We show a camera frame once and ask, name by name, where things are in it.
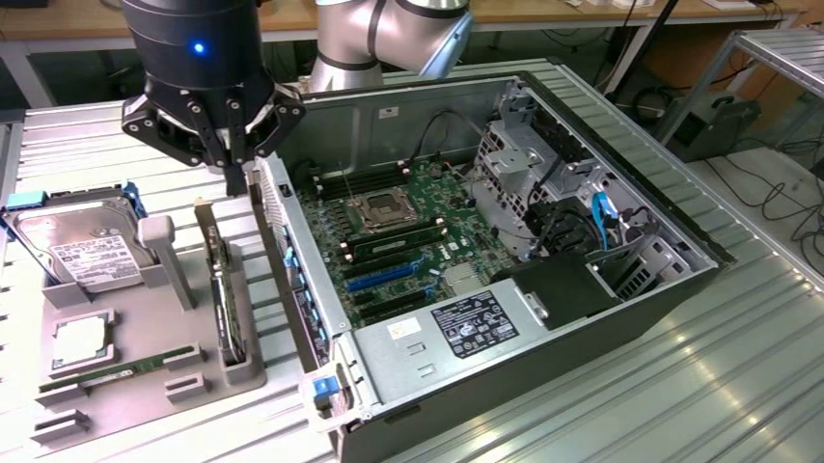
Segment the warning label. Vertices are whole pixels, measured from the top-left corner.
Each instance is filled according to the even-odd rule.
[[[100,285],[137,275],[137,262],[121,236],[52,246],[52,252],[81,286]]]
[[[433,311],[454,355],[465,359],[518,335],[491,292],[482,292]]]

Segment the cpu socket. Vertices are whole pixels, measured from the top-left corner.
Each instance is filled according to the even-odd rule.
[[[417,212],[402,188],[378,191],[355,197],[351,201],[358,210],[366,231],[378,232],[417,221]]]

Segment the blue pcie slot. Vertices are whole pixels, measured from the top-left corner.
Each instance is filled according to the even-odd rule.
[[[367,289],[370,287],[382,285],[395,280],[401,280],[402,278],[409,277],[414,273],[417,273],[418,268],[421,268],[421,263],[423,262],[423,258],[414,261],[413,263],[407,263],[402,267],[387,270],[371,277],[360,278],[352,282],[346,284],[346,290],[348,292],[359,291],[360,289]]]

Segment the ribbed metal surface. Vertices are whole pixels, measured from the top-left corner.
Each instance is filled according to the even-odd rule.
[[[746,31],[736,45],[824,97],[824,34],[811,29]]]
[[[824,300],[764,240],[736,222],[673,158],[569,73],[543,61],[461,68],[453,75],[529,70],[737,257],[737,266],[637,341],[575,369],[393,461],[815,461],[824,458]],[[390,83],[415,80],[397,74]],[[222,180],[139,147],[117,129],[119,105],[32,112],[17,188],[59,190],[132,178],[153,213],[173,215],[175,246],[200,245],[188,204],[218,201],[222,231],[243,244],[268,383],[169,419],[60,452],[49,460],[332,460],[306,429],[299,365],[246,203]],[[31,402],[17,390],[37,326],[36,267],[11,243],[0,304],[0,460],[25,458]]]

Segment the wooden table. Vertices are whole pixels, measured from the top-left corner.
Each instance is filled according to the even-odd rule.
[[[781,25],[788,26],[804,6],[800,0],[778,1],[785,16]],[[608,90],[614,88],[626,71],[664,3],[665,0],[658,0],[656,6],[636,9],[626,22],[640,30]],[[618,27],[628,13],[617,7],[596,7],[586,2],[573,8],[559,0],[473,0],[471,11],[477,32]],[[722,12],[701,0],[681,0],[666,23],[756,20],[764,20],[758,9]],[[274,0],[272,12],[262,13],[260,25],[264,41],[316,39],[314,0]],[[32,107],[53,106],[53,98],[29,63],[31,54],[133,48],[123,16],[100,6],[96,0],[53,0],[45,9],[7,10],[0,14],[0,34],[5,38],[0,42],[0,57]]]

